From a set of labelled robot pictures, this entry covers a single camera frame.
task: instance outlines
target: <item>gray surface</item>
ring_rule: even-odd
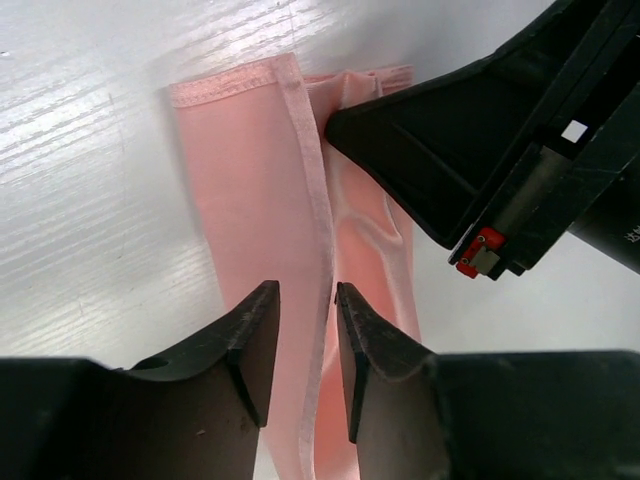
[[[0,354],[137,360],[222,312],[167,84],[294,50],[305,72],[490,53],[548,0],[3,0]],[[418,233],[435,350],[640,347],[640,276],[572,237],[469,281]],[[273,473],[261,456],[258,478]]]

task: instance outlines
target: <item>white surface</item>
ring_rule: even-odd
[[[3,0],[0,354],[128,367],[220,313],[167,84],[294,50],[305,72],[490,53],[549,0]],[[640,276],[563,238],[522,278],[470,281],[418,233],[438,351],[640,348]],[[268,458],[256,478],[273,478]]]

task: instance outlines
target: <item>fabric fold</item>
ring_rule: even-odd
[[[283,480],[359,478],[337,353],[336,281],[418,339],[412,222],[322,132],[334,111],[402,89],[411,69],[303,78],[293,54],[171,87],[192,196],[227,307],[281,283],[269,423]]]

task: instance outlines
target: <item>scratched surface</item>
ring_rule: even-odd
[[[0,354],[129,367],[222,313],[167,84],[284,51],[307,73],[490,53],[550,0],[3,0]],[[640,348],[640,276],[572,237],[470,282],[418,233],[435,350]],[[256,478],[274,478],[266,455]]]

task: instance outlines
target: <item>folded cloth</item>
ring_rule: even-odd
[[[171,87],[194,202],[227,307],[281,284],[269,423],[283,480],[357,479],[338,356],[337,281],[415,339],[412,222],[323,137],[340,108],[408,86],[409,67],[303,78],[293,54]]]

